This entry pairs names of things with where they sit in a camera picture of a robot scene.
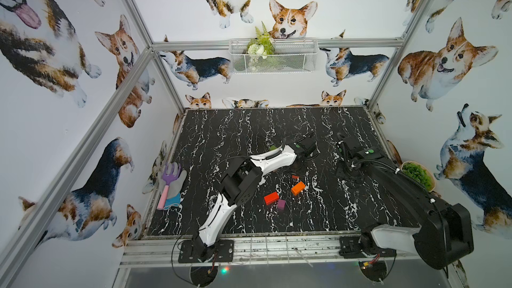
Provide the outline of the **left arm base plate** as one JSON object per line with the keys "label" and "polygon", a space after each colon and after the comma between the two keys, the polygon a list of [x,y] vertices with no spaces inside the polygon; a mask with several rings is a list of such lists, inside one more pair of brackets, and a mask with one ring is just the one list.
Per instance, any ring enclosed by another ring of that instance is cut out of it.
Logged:
{"label": "left arm base plate", "polygon": [[179,263],[232,262],[235,242],[219,240],[212,246],[206,247],[188,239],[179,248]]}

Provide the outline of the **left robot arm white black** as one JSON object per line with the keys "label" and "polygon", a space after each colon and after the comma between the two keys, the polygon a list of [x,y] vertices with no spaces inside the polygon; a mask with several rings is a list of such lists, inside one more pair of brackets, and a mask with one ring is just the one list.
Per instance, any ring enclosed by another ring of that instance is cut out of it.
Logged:
{"label": "left robot arm white black", "polygon": [[318,154],[314,133],[309,132],[295,141],[284,140],[279,147],[265,153],[228,159],[215,205],[193,236],[193,255],[206,261],[215,254],[219,236],[233,212],[252,199],[266,175],[283,167],[302,167]]}

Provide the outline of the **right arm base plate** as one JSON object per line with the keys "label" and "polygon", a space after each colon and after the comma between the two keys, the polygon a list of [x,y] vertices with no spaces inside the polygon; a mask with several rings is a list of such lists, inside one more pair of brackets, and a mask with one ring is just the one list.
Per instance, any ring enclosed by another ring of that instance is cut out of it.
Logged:
{"label": "right arm base plate", "polygon": [[368,235],[342,236],[339,238],[340,250],[338,254],[346,259],[395,257],[396,251],[378,247]]}

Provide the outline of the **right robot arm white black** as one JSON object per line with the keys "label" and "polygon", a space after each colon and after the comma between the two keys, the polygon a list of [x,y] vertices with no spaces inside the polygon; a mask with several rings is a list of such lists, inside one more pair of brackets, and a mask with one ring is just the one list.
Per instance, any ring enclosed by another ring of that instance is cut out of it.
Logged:
{"label": "right robot arm white black", "polygon": [[378,147],[361,147],[352,137],[337,134],[341,159],[337,175],[362,182],[377,181],[416,220],[417,227],[375,223],[364,227],[357,241],[342,245],[340,255],[378,255],[383,250],[403,251],[419,256],[433,269],[441,270],[474,251],[469,211],[451,205],[429,193],[407,176]]}

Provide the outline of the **orange block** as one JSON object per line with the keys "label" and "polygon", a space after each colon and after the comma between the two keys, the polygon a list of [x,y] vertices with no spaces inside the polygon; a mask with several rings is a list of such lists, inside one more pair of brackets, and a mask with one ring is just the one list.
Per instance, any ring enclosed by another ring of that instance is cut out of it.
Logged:
{"label": "orange block", "polygon": [[304,184],[304,182],[300,181],[299,183],[297,183],[296,185],[294,185],[292,188],[291,188],[291,192],[294,196],[297,196],[299,195],[304,189],[306,188],[306,185]]}

